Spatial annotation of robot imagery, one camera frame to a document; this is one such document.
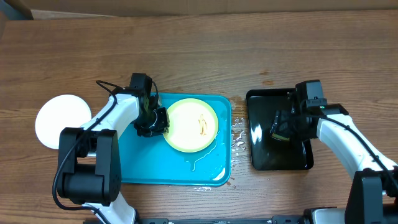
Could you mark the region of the green yellow sponge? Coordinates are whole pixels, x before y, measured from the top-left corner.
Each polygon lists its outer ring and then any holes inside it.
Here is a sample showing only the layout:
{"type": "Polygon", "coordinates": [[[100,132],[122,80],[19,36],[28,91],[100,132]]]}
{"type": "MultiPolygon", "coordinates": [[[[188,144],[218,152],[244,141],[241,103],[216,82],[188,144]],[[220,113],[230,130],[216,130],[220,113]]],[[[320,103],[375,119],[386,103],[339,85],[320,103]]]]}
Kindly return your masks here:
{"type": "Polygon", "coordinates": [[[271,137],[276,139],[276,140],[278,140],[278,141],[290,141],[289,137],[281,136],[281,135],[278,135],[276,133],[272,133],[271,137]]]}

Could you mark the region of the yellow-green plate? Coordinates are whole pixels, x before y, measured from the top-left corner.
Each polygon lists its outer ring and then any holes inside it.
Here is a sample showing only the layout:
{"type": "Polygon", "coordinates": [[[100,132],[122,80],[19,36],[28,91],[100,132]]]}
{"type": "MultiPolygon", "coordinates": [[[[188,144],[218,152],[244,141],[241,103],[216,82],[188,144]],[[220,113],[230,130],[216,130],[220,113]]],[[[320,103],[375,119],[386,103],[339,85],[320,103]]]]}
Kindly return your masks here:
{"type": "Polygon", "coordinates": [[[166,142],[180,152],[194,153],[207,148],[218,133],[215,110],[206,102],[186,98],[178,100],[167,109],[169,130],[166,142]]]}

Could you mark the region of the white plate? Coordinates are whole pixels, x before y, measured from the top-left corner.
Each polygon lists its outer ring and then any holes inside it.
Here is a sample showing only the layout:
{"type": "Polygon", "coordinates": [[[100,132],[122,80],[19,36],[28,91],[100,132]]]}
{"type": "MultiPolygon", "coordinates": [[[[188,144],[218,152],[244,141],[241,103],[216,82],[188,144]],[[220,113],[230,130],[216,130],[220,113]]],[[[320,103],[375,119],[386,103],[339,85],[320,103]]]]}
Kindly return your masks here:
{"type": "Polygon", "coordinates": [[[35,119],[35,133],[46,147],[58,149],[64,128],[79,128],[91,120],[88,104],[75,95],[59,95],[41,107],[35,119]]]}

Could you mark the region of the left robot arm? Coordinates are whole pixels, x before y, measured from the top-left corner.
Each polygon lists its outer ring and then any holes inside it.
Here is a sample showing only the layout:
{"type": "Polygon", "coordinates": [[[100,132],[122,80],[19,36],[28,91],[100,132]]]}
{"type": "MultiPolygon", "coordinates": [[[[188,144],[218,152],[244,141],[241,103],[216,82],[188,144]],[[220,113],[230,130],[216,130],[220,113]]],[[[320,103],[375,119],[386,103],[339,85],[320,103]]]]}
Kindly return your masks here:
{"type": "Polygon", "coordinates": [[[62,210],[89,210],[101,223],[137,223],[137,212],[121,193],[119,138],[129,125],[140,137],[166,133],[169,118],[151,94],[155,82],[145,73],[133,73],[129,86],[98,80],[109,93],[104,108],[79,128],[60,133],[58,168],[52,197],[62,210]]]}

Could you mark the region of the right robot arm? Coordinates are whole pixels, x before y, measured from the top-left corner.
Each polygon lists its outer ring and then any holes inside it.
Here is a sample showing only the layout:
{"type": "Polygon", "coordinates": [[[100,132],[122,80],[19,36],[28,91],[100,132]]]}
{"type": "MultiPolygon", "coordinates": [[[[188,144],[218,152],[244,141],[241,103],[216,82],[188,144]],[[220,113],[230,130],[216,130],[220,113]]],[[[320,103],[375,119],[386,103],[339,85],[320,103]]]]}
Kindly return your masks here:
{"type": "Polygon", "coordinates": [[[378,151],[355,126],[341,104],[329,104],[318,80],[287,92],[289,110],[279,110],[271,136],[281,141],[319,139],[340,160],[352,179],[345,208],[305,211],[307,223],[397,223],[397,163],[378,151]]]}

